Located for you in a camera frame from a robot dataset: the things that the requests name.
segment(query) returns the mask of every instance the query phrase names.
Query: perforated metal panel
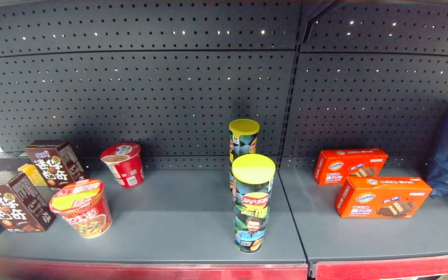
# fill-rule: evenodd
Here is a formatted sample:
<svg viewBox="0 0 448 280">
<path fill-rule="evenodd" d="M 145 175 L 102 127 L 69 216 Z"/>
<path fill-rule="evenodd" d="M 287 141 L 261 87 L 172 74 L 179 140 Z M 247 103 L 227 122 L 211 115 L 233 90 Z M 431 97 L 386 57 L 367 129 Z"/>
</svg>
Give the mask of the perforated metal panel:
<svg viewBox="0 0 448 280">
<path fill-rule="evenodd" d="M 157 169 L 228 168 L 228 122 L 250 117 L 262 126 L 258 152 L 284 156 L 286 168 L 342 147 L 382 147 L 390 167 L 422 163 L 448 101 L 448 5 L 324 7 L 0 7 L 0 145 L 17 151 L 35 139 L 67 138 L 96 169 L 99 152 L 128 140 L 140 142 L 145 164 Z M 187 156 L 195 162 L 181 163 Z"/>
<path fill-rule="evenodd" d="M 448 57 L 302 53 L 283 155 L 381 147 L 422 160 L 447 101 Z"/>
<path fill-rule="evenodd" d="M 0 58 L 0 145 L 67 138 L 79 156 L 139 141 L 147 156 L 223 155 L 228 123 L 279 154 L 293 51 L 65 53 Z"/>
<path fill-rule="evenodd" d="M 347 2 L 313 25 L 302 51 L 448 55 L 448 5 Z"/>
<path fill-rule="evenodd" d="M 56 1 L 0 8 L 0 56 L 294 49 L 301 2 Z"/>
</svg>

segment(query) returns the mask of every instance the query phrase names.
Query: orange box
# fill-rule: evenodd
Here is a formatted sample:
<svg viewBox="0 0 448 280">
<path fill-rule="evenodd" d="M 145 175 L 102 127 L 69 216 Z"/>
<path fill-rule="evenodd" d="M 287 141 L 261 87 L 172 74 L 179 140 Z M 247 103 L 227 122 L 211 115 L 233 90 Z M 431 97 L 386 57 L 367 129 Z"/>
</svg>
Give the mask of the orange box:
<svg viewBox="0 0 448 280">
<path fill-rule="evenodd" d="M 388 158 L 381 149 L 320 151 L 314 179 L 320 185 L 342 184 L 346 177 L 376 177 Z"/>
<path fill-rule="evenodd" d="M 344 218 L 411 218 L 431 191 L 418 177 L 347 177 L 334 207 Z"/>
</svg>

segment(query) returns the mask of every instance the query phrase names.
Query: green chip canister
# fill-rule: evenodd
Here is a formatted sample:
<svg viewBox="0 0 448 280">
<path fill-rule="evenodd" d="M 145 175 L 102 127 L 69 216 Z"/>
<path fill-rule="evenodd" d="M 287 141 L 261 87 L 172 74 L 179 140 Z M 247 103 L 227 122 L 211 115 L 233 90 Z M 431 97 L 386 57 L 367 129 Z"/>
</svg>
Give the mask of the green chip canister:
<svg viewBox="0 0 448 280">
<path fill-rule="evenodd" d="M 263 244 L 276 165 L 267 156 L 246 154 L 233 162 L 234 244 L 246 254 Z"/>
<path fill-rule="evenodd" d="M 239 156 L 254 154 L 257 147 L 258 122 L 252 119 L 235 119 L 229 123 L 229 186 L 233 190 L 231 165 Z"/>
</svg>

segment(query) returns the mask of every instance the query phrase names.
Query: gray metal shelf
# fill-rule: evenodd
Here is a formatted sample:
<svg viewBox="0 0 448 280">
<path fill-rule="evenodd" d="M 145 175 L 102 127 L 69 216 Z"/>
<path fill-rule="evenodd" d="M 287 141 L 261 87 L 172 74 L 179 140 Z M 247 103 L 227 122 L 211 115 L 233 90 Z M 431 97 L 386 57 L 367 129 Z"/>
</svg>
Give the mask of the gray metal shelf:
<svg viewBox="0 0 448 280">
<path fill-rule="evenodd" d="M 312 169 L 279 174 L 311 265 L 448 255 L 448 197 L 428 198 L 410 219 L 340 218 L 334 200 L 341 185 L 319 186 Z M 389 168 L 380 175 L 415 177 L 418 173 Z"/>
<path fill-rule="evenodd" d="M 277 175 L 265 243 L 253 255 L 233 244 L 228 170 L 152 170 L 133 189 L 119 186 L 109 171 L 93 171 L 91 177 L 105 182 L 114 218 L 107 232 L 83 239 L 57 218 L 45 233 L 1 234 L 0 257 L 133 264 L 306 262 Z"/>
</svg>

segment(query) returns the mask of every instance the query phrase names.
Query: ovaltine box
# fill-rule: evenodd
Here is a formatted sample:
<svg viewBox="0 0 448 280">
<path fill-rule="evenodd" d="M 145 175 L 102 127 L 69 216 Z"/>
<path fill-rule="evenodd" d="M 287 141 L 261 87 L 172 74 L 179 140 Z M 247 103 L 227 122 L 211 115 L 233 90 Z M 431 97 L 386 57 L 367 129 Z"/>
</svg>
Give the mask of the ovaltine box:
<svg viewBox="0 0 448 280">
<path fill-rule="evenodd" d="M 25 151 L 52 191 L 87 179 L 67 140 L 36 140 Z"/>
<path fill-rule="evenodd" d="M 314 179 L 320 185 L 342 184 L 346 177 L 375 177 L 388 158 L 381 149 L 320 151 Z"/>
<path fill-rule="evenodd" d="M 344 218 L 411 218 L 431 191 L 418 177 L 347 177 L 334 207 Z"/>
</svg>

